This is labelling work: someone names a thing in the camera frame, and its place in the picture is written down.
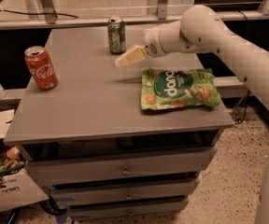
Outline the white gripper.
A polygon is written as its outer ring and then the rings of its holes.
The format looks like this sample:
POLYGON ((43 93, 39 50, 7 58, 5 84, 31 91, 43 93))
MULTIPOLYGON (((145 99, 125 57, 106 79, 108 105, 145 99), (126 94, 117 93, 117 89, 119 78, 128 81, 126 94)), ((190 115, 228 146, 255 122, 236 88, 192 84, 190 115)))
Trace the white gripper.
POLYGON ((147 58, 162 57, 179 51, 180 28, 178 24, 161 24, 146 29, 143 32, 143 46, 133 45, 119 58, 115 65, 122 68, 134 63, 139 63, 147 58))

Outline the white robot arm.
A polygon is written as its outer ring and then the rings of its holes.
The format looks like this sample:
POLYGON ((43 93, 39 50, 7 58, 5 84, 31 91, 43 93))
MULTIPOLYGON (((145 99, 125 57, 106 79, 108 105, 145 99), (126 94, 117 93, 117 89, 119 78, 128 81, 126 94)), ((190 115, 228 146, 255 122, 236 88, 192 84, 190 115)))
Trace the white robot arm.
MULTIPOLYGON (((239 81, 269 111, 269 51, 235 34, 209 7, 188 8, 180 21, 147 29, 141 46, 134 46, 116 61, 118 67, 173 52, 208 51, 217 55, 239 81)), ((265 170, 254 224, 269 224, 269 162, 265 170)))

